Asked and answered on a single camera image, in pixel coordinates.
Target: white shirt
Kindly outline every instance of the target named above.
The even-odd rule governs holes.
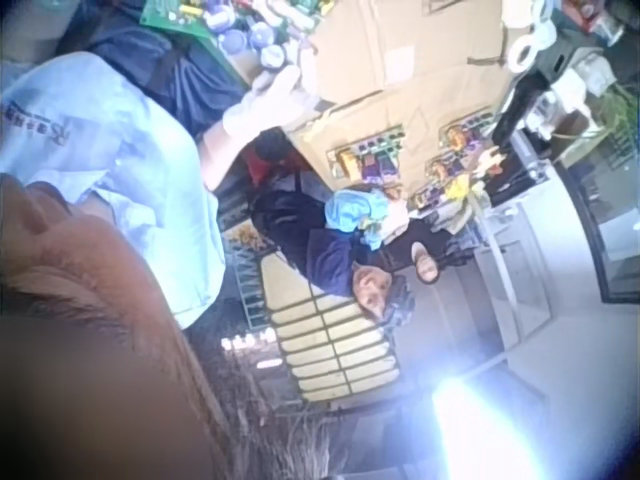
[[[0,171],[48,182],[72,204],[102,197],[181,328],[191,325],[217,297],[225,264],[218,200],[187,131],[90,53],[30,71],[1,104]]]

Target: shirt logo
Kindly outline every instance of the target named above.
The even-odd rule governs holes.
[[[16,105],[15,102],[11,102],[3,109],[2,117],[8,126],[35,131],[36,134],[50,138],[53,143],[61,147],[67,144],[71,136],[71,132],[63,125],[41,115],[29,113]]]

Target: yellow grill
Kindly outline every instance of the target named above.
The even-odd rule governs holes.
[[[347,397],[399,377],[384,331],[353,299],[323,293],[278,254],[264,257],[261,271],[271,323],[304,399]]]

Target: cardboard box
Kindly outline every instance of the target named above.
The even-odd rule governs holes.
[[[341,105],[290,136],[334,189],[327,152],[403,124],[400,175],[410,192],[425,182],[438,154],[440,127],[495,106],[512,74],[468,58],[498,57],[501,0],[342,0],[312,37],[318,48],[319,94]],[[509,43],[518,34],[510,32]]]

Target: hand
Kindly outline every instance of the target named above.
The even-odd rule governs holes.
[[[262,72],[242,101],[225,112],[225,131],[248,141],[264,130],[293,122],[313,107],[309,100],[315,94],[315,77],[315,59],[310,49],[300,52],[300,67],[288,65],[277,75]]]

